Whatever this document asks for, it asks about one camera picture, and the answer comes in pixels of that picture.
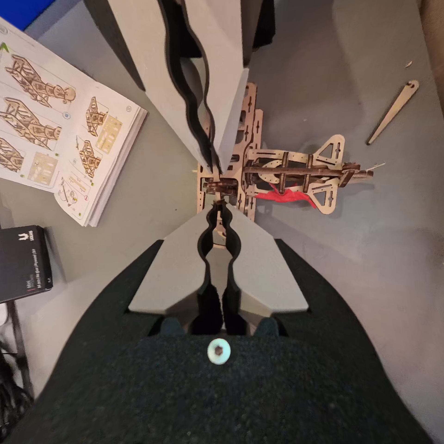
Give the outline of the white instruction booklet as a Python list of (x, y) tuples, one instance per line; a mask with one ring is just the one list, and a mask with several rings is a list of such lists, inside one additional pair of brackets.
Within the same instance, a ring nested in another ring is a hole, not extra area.
[(96, 227), (148, 112), (0, 23), (0, 176)]

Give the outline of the pointed wooden stick piece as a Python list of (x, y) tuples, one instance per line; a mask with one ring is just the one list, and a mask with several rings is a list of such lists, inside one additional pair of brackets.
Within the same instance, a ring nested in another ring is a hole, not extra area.
[(418, 80), (407, 81), (400, 89), (398, 95), (393, 99), (391, 105), (387, 108), (385, 114), (381, 117), (378, 125), (372, 131), (371, 135), (366, 141), (366, 145), (369, 146), (380, 136), (390, 122), (399, 114), (402, 108), (408, 103), (408, 101), (414, 96), (419, 89)]

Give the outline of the black metal frame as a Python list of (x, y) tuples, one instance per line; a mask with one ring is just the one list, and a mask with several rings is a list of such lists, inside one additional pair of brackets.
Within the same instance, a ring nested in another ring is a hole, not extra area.
[(28, 365), (28, 358), (25, 350), (25, 342), (15, 301), (6, 302), (6, 306), (8, 310), (8, 317), (12, 322), (12, 330), (17, 349), (16, 353), (14, 354), (14, 358), (21, 373), (23, 388), (32, 399), (35, 399), (34, 388), (31, 382), (30, 370)]

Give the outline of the black cardboard box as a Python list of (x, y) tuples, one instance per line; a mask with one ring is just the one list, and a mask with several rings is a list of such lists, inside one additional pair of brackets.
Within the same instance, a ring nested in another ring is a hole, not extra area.
[(38, 225), (0, 231), (0, 302), (50, 291), (52, 268), (45, 231)]

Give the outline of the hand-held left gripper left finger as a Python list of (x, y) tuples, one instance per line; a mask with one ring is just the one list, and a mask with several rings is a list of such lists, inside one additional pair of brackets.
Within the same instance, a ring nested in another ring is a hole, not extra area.
[(162, 241), (129, 304), (130, 312), (177, 318), (194, 334), (220, 332), (222, 308), (207, 260), (218, 210), (217, 204), (204, 209)]

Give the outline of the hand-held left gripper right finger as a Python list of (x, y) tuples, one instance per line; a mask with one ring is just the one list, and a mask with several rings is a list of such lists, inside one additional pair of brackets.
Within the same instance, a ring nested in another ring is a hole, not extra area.
[(249, 335), (265, 318), (298, 314), (308, 302), (277, 240), (237, 210), (222, 204), (225, 247), (231, 258), (222, 310), (228, 335)]

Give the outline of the wooden model airplane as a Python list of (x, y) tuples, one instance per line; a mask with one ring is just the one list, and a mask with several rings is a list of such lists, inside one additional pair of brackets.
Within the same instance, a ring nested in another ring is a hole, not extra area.
[(313, 154), (266, 149), (261, 145), (263, 111), (256, 99), (257, 86), (248, 82), (227, 171), (216, 177), (197, 166), (197, 213), (211, 206), (212, 197), (222, 197), (254, 222), (257, 202), (265, 201), (256, 194), (271, 191), (274, 184), (281, 194), (287, 188), (306, 193), (321, 214), (330, 215), (340, 189), (373, 178), (374, 171), (366, 173), (358, 163), (343, 161), (342, 135), (333, 135)]

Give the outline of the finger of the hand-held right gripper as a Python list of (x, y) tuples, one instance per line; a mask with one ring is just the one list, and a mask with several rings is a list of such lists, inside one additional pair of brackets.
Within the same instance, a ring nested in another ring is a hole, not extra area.
[(241, 1), (186, 0), (186, 16), (208, 64), (213, 146), (226, 172), (236, 141), (249, 69), (243, 63)]
[(213, 172), (213, 142), (198, 117), (198, 101), (181, 66), (176, 1), (108, 1), (145, 93), (197, 161)]

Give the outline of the red rubber band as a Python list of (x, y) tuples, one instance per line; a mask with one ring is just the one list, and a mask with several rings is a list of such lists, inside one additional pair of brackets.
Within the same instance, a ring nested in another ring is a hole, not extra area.
[(284, 190), (284, 193), (281, 194), (278, 188), (274, 184), (270, 184), (272, 187), (271, 191), (268, 192), (260, 192), (256, 194), (256, 199), (273, 201), (276, 203), (292, 203), (297, 201), (306, 201), (310, 204), (312, 208), (317, 208), (313, 200), (306, 194), (301, 191), (292, 191), (290, 188)]

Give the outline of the blue object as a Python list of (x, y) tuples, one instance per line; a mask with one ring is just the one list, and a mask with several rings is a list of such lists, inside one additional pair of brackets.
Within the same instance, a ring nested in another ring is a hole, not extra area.
[(38, 39), (80, 0), (2, 0), (0, 16), (11, 25)]

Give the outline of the grey desk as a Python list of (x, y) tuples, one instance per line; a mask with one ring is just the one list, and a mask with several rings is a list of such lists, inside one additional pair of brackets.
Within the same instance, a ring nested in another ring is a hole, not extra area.
[[(311, 152), (342, 134), (346, 161), (386, 164), (340, 190), (330, 216), (264, 202), (256, 220), (347, 301), (403, 400), (443, 443), (443, 115), (420, 3), (276, 1), (276, 35), (250, 63), (263, 143)], [(1, 225), (46, 227), (51, 246), (54, 289), (17, 302), (38, 396), (98, 293), (196, 213), (197, 162), (81, 1), (36, 40), (149, 112), (97, 228), (79, 226), (48, 192), (1, 180)], [(410, 80), (418, 91), (367, 146)]]

